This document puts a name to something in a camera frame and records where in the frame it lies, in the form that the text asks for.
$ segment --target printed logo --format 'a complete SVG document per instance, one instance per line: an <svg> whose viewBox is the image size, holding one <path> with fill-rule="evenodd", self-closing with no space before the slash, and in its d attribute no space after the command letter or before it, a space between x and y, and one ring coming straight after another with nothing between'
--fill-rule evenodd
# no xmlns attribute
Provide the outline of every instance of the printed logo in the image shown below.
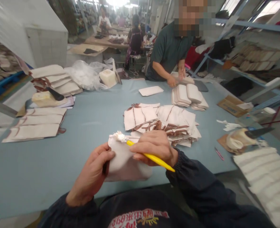
<svg viewBox="0 0 280 228"><path fill-rule="evenodd" d="M129 212L123 215L119 215L114 218L109 224L109 228L137 228L137 225L145 225L148 224L152 226L153 224L157 224L159 218L157 216L161 216L164 218L169 218L167 212L156 211L153 209L145 209L143 211L134 211Z"/></svg>

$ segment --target hand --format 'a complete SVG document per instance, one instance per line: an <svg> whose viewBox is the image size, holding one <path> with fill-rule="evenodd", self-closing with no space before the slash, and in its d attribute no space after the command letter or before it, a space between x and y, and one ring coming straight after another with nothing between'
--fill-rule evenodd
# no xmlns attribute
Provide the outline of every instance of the hand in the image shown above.
<svg viewBox="0 0 280 228"><path fill-rule="evenodd" d="M169 144L165 131L153 130L144 133L139 141L130 147L130 151L136 153L133 158L149 166L157 166L155 162L143 155L148 153L162 159L173 167L178 161L178 152Z"/></svg>
<svg viewBox="0 0 280 228"><path fill-rule="evenodd" d="M172 75L168 79L168 84L172 88L176 86L176 79Z"/></svg>
<svg viewBox="0 0 280 228"><path fill-rule="evenodd" d="M82 206L93 199L108 174L109 164L105 172L102 172L103 165L114 156L107 142L94 149L66 197L69 206Z"/></svg>
<svg viewBox="0 0 280 228"><path fill-rule="evenodd" d="M179 80L182 81L185 78L185 66L179 67L178 74Z"/></svg>

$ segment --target window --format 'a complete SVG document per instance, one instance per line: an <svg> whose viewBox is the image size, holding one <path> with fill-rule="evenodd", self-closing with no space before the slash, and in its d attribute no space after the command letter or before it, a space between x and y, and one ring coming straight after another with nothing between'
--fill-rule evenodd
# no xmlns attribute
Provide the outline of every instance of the window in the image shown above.
<svg viewBox="0 0 280 228"><path fill-rule="evenodd" d="M230 16L239 2L240 0L226 0L221 10L227 10Z"/></svg>
<svg viewBox="0 0 280 228"><path fill-rule="evenodd" d="M269 15L269 14L275 14L280 9L280 0L275 0L269 2L266 7L261 11L260 14L258 14L257 18L254 20L256 21L261 16Z"/></svg>

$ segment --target blue crate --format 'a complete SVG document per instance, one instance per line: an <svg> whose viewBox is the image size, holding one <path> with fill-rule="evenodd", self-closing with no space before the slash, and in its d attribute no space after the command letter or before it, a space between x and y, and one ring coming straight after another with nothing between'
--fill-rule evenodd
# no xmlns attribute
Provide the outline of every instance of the blue crate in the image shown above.
<svg viewBox="0 0 280 228"><path fill-rule="evenodd" d="M18 82L20 79L18 78L19 75L23 74L23 71L19 71L16 74L12 74L8 76L7 78L4 78L2 81L0 81L0 95L2 95L6 89L4 89L4 85L10 83L10 82Z"/></svg>

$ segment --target paint brush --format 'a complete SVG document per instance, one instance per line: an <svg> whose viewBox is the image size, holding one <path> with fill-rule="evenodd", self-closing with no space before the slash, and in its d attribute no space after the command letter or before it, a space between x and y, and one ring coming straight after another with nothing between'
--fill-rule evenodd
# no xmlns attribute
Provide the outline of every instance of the paint brush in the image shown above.
<svg viewBox="0 0 280 228"><path fill-rule="evenodd" d="M129 146L134 145L134 143L132 141L128 140L128 138L124 134L122 134L122 132L120 132L120 131L117 131L116 133L114 133L113 136L117 141L126 143ZM144 156L151 159L156 164L166 168L167 170L175 172L175 170L170 165L168 165L167 163L165 163L164 161L162 161L160 158L156 157L155 155L144 153Z"/></svg>

